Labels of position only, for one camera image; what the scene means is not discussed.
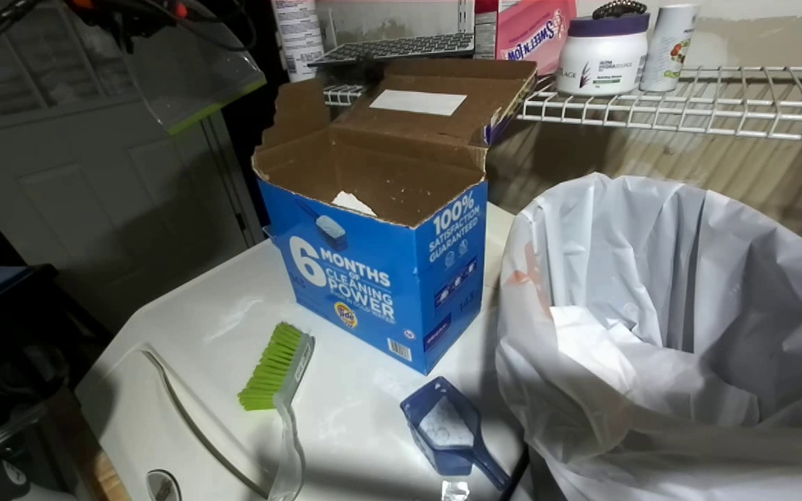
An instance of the blue plastic lid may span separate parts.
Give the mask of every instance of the blue plastic lid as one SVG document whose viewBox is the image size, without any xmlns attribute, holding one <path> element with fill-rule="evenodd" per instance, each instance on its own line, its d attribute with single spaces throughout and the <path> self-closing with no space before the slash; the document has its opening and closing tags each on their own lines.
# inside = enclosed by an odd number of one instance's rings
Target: blue plastic lid
<svg viewBox="0 0 802 501">
<path fill-rule="evenodd" d="M 622 36 L 648 32 L 648 18 L 572 19 L 568 36 Z"/>
</svg>

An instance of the gray bag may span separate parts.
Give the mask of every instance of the gray bag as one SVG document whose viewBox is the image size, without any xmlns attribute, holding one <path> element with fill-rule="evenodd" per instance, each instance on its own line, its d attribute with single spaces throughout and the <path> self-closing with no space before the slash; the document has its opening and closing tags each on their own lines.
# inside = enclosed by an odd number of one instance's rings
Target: gray bag
<svg viewBox="0 0 802 501">
<path fill-rule="evenodd" d="M 756 208 L 561 183 L 516 218 L 498 329 L 501 393 L 566 498 L 802 498 L 802 239 Z"/>
</svg>

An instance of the plastic bag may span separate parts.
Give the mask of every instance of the plastic bag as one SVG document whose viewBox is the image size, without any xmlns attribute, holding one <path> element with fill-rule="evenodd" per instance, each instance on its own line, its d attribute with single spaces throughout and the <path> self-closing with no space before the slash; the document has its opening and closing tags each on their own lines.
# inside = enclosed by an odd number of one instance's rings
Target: plastic bag
<svg viewBox="0 0 802 501">
<path fill-rule="evenodd" d="M 504 402 L 566 498 L 802 498 L 802 239 L 775 221 L 672 180 L 561 183 L 516 218 L 498 329 Z"/>
<path fill-rule="evenodd" d="M 266 87 L 266 73 L 254 55 L 238 47 L 243 41 L 228 26 L 196 23 L 137 38 L 125 61 L 154 121 L 168 135 L 181 135 Z"/>
</svg>

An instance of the blue cardboard box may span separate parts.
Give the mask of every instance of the blue cardboard box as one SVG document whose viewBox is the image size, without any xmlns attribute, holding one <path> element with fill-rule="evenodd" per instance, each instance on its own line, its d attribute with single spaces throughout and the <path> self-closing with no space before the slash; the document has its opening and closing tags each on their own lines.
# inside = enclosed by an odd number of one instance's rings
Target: blue cardboard box
<svg viewBox="0 0 802 501">
<path fill-rule="evenodd" d="M 533 64 L 403 61 L 334 123 L 318 80 L 282 87 L 254 171 L 295 302 L 428 372 L 483 307 L 483 126 L 530 75 Z"/>
</svg>

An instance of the white countertop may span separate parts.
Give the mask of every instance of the white countertop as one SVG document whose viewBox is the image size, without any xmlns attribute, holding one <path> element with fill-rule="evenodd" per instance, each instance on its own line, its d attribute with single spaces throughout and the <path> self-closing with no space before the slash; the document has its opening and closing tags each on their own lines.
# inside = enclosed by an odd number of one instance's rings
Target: white countertop
<svg viewBox="0 0 802 501">
<path fill-rule="evenodd" d="M 488 290 L 483 315 L 422 377 L 388 354 L 353 340 L 318 315 L 295 307 L 279 250 L 263 242 L 213 272 L 147 304 L 82 381 L 85 414 L 104 450 L 119 471 L 132 498 L 147 498 L 146 474 L 168 469 L 185 498 L 250 498 L 192 438 L 157 367 L 139 356 L 151 342 L 181 372 L 181 403 L 206 420 L 199 403 L 220 424 L 199 424 L 206 439 L 231 435 L 243 443 L 246 474 L 266 481 L 279 456 L 277 411 L 243 411 L 238 391 L 247 381 L 271 331 L 289 321 L 318 340 L 314 359 L 293 402 L 306 449 L 306 487 L 302 498 L 437 498 L 440 475 L 410 438 L 399 403 L 447 377 L 472 395 L 486 414 L 486 443 L 512 474 L 525 453 L 516 418 L 504 411 L 494 379 L 490 315 L 494 283 L 512 218 L 488 211 Z M 498 498 L 498 489 L 473 469 L 473 498 Z"/>
</svg>

